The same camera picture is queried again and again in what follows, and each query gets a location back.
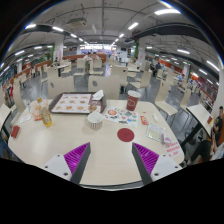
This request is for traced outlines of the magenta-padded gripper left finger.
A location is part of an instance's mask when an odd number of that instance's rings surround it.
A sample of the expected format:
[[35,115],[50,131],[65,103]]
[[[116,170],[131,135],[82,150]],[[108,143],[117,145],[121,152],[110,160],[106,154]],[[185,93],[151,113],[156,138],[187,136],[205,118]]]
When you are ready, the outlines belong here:
[[43,170],[79,184],[90,153],[90,143],[87,142],[64,155],[56,154],[43,166]]

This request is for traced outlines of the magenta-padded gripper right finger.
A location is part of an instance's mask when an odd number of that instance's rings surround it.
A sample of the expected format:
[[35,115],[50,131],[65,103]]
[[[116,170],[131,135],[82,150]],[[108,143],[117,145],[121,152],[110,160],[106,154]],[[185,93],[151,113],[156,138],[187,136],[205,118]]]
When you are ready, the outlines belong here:
[[150,184],[182,169],[182,167],[168,155],[158,155],[137,143],[132,144],[132,154],[144,185]]

